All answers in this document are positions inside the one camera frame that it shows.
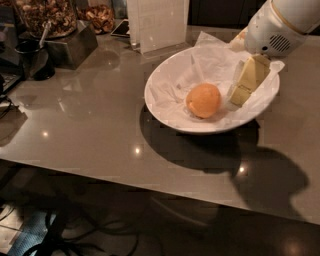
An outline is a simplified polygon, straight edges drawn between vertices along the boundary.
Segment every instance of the black container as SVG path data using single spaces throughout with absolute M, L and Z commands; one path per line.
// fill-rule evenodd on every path
M 39 47 L 38 41 L 24 41 L 15 48 L 23 62 L 26 79 L 46 80 L 55 74 L 47 45 Z

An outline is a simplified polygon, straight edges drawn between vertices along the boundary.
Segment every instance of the cable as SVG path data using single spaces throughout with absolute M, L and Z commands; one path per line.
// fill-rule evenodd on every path
M 0 221 L 3 221 L 4 219 L 6 219 L 14 210 L 15 208 L 11 206 L 9 211 L 0 219 Z

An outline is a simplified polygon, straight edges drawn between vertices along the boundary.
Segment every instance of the orange ball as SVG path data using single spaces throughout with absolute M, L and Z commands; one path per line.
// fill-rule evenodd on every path
M 221 94 L 217 86 L 202 83 L 188 93 L 186 104 L 195 116 L 209 118 L 218 111 L 221 104 Z

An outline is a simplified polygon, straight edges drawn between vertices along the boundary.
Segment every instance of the tabletop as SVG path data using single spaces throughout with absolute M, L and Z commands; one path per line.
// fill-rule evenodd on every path
M 224 41 L 238 31 L 189 27 Z M 127 39 L 98 36 L 77 70 L 24 81 L 19 110 L 0 120 L 0 158 L 320 224 L 320 38 L 287 57 L 280 92 L 256 120 L 196 136 L 162 125 L 144 88 L 168 56 L 144 57 Z

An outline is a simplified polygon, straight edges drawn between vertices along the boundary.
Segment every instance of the white paper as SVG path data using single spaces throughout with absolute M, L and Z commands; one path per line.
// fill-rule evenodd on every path
M 278 72 L 284 67 L 281 61 L 271 62 L 268 77 L 237 111 L 229 111 L 222 104 L 211 118 L 200 119 L 185 104 L 190 90 L 203 82 L 216 85 L 225 102 L 239 61 L 246 61 L 249 56 L 248 52 L 234 52 L 229 44 L 201 32 L 193 48 L 167 59 L 152 73 L 145 89 L 149 110 L 162 123 L 187 133 L 223 132 L 252 120 L 279 90 Z
M 189 0 L 128 0 L 131 44 L 147 53 L 185 43 Z

